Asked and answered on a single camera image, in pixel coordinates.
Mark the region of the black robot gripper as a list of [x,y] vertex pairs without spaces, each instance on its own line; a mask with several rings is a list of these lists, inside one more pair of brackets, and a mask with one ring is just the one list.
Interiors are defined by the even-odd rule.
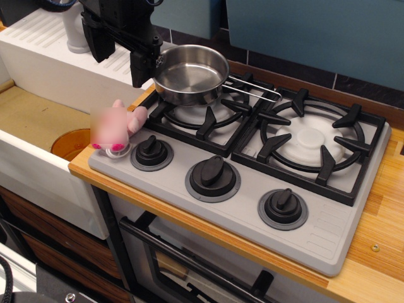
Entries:
[[151,23],[161,1],[81,1],[83,31],[94,60],[108,59],[119,44],[130,53],[132,85],[155,77],[162,39]]

